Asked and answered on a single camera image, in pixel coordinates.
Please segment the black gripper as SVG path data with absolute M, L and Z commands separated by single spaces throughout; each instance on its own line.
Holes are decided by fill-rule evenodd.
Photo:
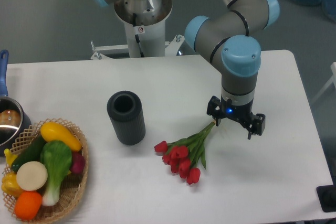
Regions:
M 261 113 L 252 113 L 253 100 L 244 105 L 233 105 L 232 102 L 212 96 L 207 105 L 207 115 L 211 116 L 215 125 L 219 126 L 221 119 L 228 118 L 241 125 L 249 125 L 247 139 L 253 135 L 262 136 L 266 127 L 266 116 Z

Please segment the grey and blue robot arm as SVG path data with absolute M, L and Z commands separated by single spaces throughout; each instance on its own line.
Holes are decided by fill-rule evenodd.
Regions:
M 98 5 L 114 6 L 124 23 L 131 58 L 163 56 L 165 21 L 172 0 L 94 0 Z M 220 98 L 212 97 L 207 114 L 216 123 L 227 118 L 239 123 L 249 135 L 262 135 L 266 117 L 253 114 L 252 104 L 261 48 L 251 37 L 269 27 L 279 17 L 277 0 L 223 0 L 228 12 L 217 20 L 193 18 L 185 28 L 186 43 L 222 76 Z

